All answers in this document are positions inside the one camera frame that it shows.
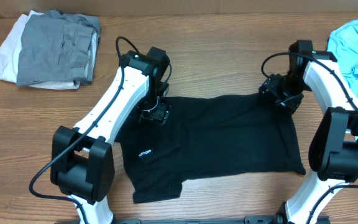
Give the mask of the black polo shirt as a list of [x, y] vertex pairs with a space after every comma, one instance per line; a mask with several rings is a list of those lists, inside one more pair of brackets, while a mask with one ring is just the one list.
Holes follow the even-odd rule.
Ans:
[[178, 198], [186, 180], [305, 174], [292, 117], [258, 94], [173, 97], [167, 103], [165, 124], [132, 113], [116, 138], [134, 203]]

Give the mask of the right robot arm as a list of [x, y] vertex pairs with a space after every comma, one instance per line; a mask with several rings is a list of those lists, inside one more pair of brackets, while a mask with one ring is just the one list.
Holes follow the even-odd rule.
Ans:
[[285, 53], [286, 75], [271, 74], [259, 87], [262, 99], [293, 114], [304, 91], [313, 92], [323, 119], [309, 148], [311, 170], [296, 194], [271, 216], [246, 217], [245, 223], [329, 223], [320, 213], [342, 189], [358, 179], [358, 99], [340, 74], [331, 52], [315, 51], [310, 40], [297, 40]]

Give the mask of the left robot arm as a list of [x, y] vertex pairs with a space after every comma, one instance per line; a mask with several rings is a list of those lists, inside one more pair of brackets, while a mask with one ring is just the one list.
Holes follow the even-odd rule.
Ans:
[[168, 83], [161, 81], [170, 59], [151, 47], [147, 54], [122, 56], [114, 81], [96, 106], [73, 128], [60, 126], [52, 140], [52, 157], [69, 145], [71, 152], [51, 166], [50, 180], [76, 200], [79, 223], [112, 223], [107, 194], [114, 180], [112, 145], [130, 114], [137, 120], [164, 124], [171, 107], [162, 100]]

